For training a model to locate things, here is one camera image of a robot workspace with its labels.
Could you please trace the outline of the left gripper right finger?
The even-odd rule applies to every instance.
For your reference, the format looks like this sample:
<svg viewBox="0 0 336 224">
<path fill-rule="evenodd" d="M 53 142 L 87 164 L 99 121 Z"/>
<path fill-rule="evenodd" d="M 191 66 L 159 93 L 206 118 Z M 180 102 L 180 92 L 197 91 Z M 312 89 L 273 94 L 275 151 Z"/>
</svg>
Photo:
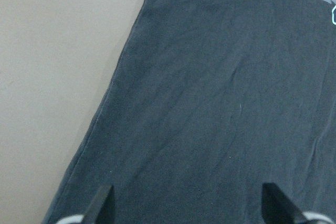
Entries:
<svg viewBox="0 0 336 224">
<path fill-rule="evenodd" d="M 262 185 L 262 218 L 267 224 L 308 222 L 302 211 L 275 183 Z"/>
</svg>

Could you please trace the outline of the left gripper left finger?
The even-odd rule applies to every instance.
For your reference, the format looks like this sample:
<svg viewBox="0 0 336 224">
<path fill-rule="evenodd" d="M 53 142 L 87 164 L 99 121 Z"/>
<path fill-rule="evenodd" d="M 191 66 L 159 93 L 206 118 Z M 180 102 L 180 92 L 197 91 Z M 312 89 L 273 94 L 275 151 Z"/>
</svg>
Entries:
<svg viewBox="0 0 336 224">
<path fill-rule="evenodd" d="M 114 222 L 114 187 L 112 185 L 102 185 L 87 208 L 81 223 L 113 224 Z"/>
</svg>

